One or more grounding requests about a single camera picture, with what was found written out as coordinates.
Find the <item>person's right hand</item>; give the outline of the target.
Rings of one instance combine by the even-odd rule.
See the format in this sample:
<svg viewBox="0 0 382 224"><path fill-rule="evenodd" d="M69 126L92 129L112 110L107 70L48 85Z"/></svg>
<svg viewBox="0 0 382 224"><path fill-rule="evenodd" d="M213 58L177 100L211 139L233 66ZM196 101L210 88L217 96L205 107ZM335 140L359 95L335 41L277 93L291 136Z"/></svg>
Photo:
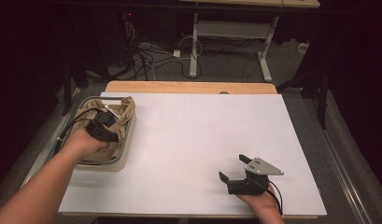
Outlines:
<svg viewBox="0 0 382 224"><path fill-rule="evenodd" d="M275 195L271 195L268 191L257 196L237 195L237 198L254 210L277 209Z"/></svg>

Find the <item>black stand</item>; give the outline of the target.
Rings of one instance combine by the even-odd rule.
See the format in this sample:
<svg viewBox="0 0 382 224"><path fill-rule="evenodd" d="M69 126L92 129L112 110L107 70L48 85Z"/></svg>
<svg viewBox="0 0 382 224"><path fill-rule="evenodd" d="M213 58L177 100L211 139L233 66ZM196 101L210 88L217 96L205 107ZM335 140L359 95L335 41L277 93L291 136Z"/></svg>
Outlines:
<svg viewBox="0 0 382 224"><path fill-rule="evenodd" d="M75 82L78 88L86 88L88 86L85 63L81 59L68 59L63 65L63 116L68 113L72 104L72 82Z"/></svg>
<svg viewBox="0 0 382 224"><path fill-rule="evenodd" d="M322 70L312 70L295 77L287 82L276 86L277 92L282 92L288 88L301 88L301 95L304 99L318 97L317 120L320 126L326 128L326 107L328 95L329 75Z"/></svg>

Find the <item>beige pants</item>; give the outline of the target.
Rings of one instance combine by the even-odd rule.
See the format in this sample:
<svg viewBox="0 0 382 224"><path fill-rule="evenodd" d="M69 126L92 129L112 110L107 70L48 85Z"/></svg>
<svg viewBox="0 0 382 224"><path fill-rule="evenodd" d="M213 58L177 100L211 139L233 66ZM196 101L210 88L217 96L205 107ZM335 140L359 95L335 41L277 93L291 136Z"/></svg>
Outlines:
<svg viewBox="0 0 382 224"><path fill-rule="evenodd" d="M86 99L76 113L76 123L73 130L85 130L85 126L94 118L99 110L110 111L115 115L116 122L108 129L118 135L119 142L107 142L107 148L99 149L97 152L84 158L81 161L82 163L109 163L120 158L126 143L126 134L130 130L131 121L134 118L134 99L130 96L119 99L100 97Z"/></svg>

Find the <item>beige bin with grey rim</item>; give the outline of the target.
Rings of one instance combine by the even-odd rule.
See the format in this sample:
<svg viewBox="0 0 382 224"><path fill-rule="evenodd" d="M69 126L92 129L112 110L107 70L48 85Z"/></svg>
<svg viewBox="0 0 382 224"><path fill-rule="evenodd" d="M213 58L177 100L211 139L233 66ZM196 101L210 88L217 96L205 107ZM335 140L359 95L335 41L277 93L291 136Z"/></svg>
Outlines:
<svg viewBox="0 0 382 224"><path fill-rule="evenodd" d="M100 97L100 98L107 98L107 99L119 99L119 98L124 98L124 97ZM67 136L73 132L73 127L75 126L75 116L72 118L72 120L65 126L64 130L61 132L60 136L57 138L56 146L54 153L57 153L63 146ZM124 144L123 147L123 152L120 156L119 159L116 159L113 162L109 163L82 163L81 160L77 168L79 170L84 170L84 171L97 171L97 172L118 172L122 170L125 166L126 160L127 160L127 155L130 150L130 145L133 137L133 132L134 132L134 126L136 123L136 113L134 111L134 118L131 121L130 125L130 130L126 134L126 143Z"/></svg>

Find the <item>person's left hand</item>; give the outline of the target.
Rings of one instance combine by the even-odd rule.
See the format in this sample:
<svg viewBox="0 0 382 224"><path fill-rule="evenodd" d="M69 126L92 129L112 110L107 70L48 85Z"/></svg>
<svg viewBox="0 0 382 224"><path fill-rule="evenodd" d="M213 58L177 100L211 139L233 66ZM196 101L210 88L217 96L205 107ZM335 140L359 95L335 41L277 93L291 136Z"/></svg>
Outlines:
<svg viewBox="0 0 382 224"><path fill-rule="evenodd" d="M90 156L99 149L107 148L108 143L91 137L85 130L79 129L73 131L66 139L61 151L73 158L75 161L81 161Z"/></svg>

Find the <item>metal floor rail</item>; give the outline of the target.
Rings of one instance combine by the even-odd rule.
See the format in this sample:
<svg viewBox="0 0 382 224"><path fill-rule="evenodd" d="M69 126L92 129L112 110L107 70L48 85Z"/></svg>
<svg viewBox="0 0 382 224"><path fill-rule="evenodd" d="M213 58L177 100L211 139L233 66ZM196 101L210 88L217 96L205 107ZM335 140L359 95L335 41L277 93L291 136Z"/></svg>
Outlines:
<svg viewBox="0 0 382 224"><path fill-rule="evenodd" d="M70 122L71 118L74 117L76 106L81 103L84 98L84 93L84 89L76 88L71 95L72 103L68 111L64 112L64 103L59 103L42 127L37 131L24 153L24 165L22 167L26 173L22 178L22 186L24 186L54 154L57 138Z"/></svg>
<svg viewBox="0 0 382 224"><path fill-rule="evenodd" d="M334 146L332 139L328 135L327 131L322 128L320 122L318 121L317 110L314 107L314 104L311 100L305 100L304 104L307 112L311 115L312 120L323 139L331 167L338 179L338 182L340 183L342 191L347 198L347 203L350 206L354 217L357 219L358 224L373 224L369 214L365 209L364 203L361 200L361 196L356 186L351 180L345 165L341 161L339 154L336 151L336 147Z"/></svg>

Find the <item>white desk frame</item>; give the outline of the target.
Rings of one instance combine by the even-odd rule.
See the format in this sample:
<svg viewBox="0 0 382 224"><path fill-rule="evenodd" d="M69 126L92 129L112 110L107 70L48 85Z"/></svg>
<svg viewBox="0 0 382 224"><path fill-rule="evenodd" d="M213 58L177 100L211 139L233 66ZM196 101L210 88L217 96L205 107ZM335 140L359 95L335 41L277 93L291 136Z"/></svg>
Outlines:
<svg viewBox="0 0 382 224"><path fill-rule="evenodd" d="M218 37L241 37L241 38L257 38L263 40L263 48L257 52L258 62L262 70L262 76L265 82L271 82L272 77L266 61L267 52L271 46L276 25L279 17L274 16L267 23L249 23L235 21L206 21L200 20L197 13L193 16L192 31L192 49L190 58L190 76L197 76L197 51L202 50L202 45L198 40L199 35L218 36Z"/></svg>

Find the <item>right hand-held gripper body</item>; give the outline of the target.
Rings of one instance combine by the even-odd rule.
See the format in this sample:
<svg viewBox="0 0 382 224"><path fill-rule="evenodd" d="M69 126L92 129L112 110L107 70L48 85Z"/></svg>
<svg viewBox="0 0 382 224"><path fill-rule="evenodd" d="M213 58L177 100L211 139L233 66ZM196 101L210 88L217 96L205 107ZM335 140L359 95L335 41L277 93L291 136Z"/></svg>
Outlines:
<svg viewBox="0 0 382 224"><path fill-rule="evenodd" d="M284 172L261 158L251 159L245 166L245 178L230 180L226 184L230 194L257 196L269 188L269 175L283 175Z"/></svg>

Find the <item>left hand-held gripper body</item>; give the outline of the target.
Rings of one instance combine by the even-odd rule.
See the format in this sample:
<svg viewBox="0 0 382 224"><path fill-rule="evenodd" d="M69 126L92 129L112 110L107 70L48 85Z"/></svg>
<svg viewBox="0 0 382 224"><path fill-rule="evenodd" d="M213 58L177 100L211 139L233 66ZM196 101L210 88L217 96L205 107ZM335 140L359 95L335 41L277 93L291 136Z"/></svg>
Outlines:
<svg viewBox="0 0 382 224"><path fill-rule="evenodd" d="M104 142L119 142L118 135L108 128L116 122L116 117L110 111L99 110L94 118L85 126L86 132L93 138Z"/></svg>

